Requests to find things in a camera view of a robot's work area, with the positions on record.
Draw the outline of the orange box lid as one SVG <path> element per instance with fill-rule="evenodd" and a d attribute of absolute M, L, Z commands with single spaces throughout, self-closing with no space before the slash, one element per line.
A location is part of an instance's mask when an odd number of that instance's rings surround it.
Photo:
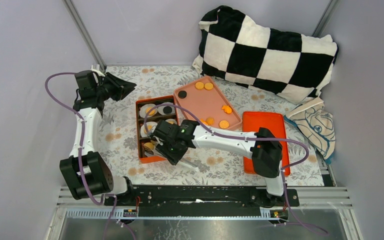
<path fill-rule="evenodd" d="M 242 131 L 258 132 L 259 128 L 269 129 L 275 138 L 287 138 L 283 115 L 275 112 L 245 111 L 242 114 Z M 290 163 L 288 143 L 282 145 L 282 167 Z M 243 170 L 246 174 L 255 175 L 254 165 L 251 159 L 243 157 Z"/>

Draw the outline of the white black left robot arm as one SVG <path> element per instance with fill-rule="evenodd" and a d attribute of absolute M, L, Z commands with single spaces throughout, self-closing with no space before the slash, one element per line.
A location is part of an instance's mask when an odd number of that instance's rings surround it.
<path fill-rule="evenodd" d="M 74 199 L 109 193 L 114 188 L 111 170 L 98 152 L 98 128 L 103 119 L 105 101 L 123 100 L 136 84 L 111 73 L 84 70 L 74 74 L 77 99 L 71 110 L 76 117 L 76 132 L 69 157 L 59 169 Z"/>

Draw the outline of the pink cookie tray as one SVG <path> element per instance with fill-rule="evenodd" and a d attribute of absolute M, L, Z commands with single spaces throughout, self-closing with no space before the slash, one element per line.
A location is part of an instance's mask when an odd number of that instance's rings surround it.
<path fill-rule="evenodd" d="M 196 89 L 196 82 L 202 82 L 204 84 L 212 83 L 213 89 Z M 179 91 L 186 91 L 187 97 L 180 99 L 178 97 Z M 175 89 L 173 96 L 175 104 L 192 112 L 199 120 L 202 119 L 205 121 L 209 117 L 214 118 L 214 124 L 209 125 L 210 127 L 220 128 L 219 122 L 222 120 L 229 122 L 230 126 L 227 130 L 238 130 L 242 126 L 242 117 L 237 113 L 233 105 L 209 76 L 202 77 Z M 233 112 L 231 114 L 226 114 L 222 110 L 223 105 L 230 106 Z"/>

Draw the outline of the metal serving tongs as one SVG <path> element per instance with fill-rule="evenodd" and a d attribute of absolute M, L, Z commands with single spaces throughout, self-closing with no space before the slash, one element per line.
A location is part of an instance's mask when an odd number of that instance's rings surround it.
<path fill-rule="evenodd" d="M 161 154 L 159 154 L 156 150 L 155 150 L 155 156 L 146 157 L 144 154 L 144 157 L 140 157 L 139 159 L 142 163 L 154 163 L 154 162 L 166 160 L 166 158 L 163 157 Z M 179 160 L 179 162 L 177 164 L 181 165 L 183 167 L 190 168 L 195 172 L 199 171 L 199 167 L 196 164 L 194 164 L 193 162 L 191 162 L 189 160 L 186 160 L 185 158 L 182 158 L 181 160 Z"/>

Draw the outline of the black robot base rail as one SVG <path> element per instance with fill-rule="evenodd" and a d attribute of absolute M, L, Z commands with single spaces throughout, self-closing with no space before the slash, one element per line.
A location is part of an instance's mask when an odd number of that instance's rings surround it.
<path fill-rule="evenodd" d="M 133 185 L 127 192 L 109 197 L 105 206 L 132 207 L 139 217 L 257 217 L 260 209 L 300 205 L 296 189 L 282 196 L 265 187 Z"/>

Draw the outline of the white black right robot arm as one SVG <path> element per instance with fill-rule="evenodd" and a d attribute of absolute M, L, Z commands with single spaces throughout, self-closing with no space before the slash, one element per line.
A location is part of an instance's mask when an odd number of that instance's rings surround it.
<path fill-rule="evenodd" d="M 281 175 L 282 139 L 275 138 L 267 128 L 237 132 L 195 120 L 186 119 L 180 125 L 160 120 L 146 134 L 157 141 L 155 152 L 174 166 L 189 149 L 216 149 L 251 159 L 254 172 L 265 180 L 267 201 L 279 206 L 287 199 Z"/>

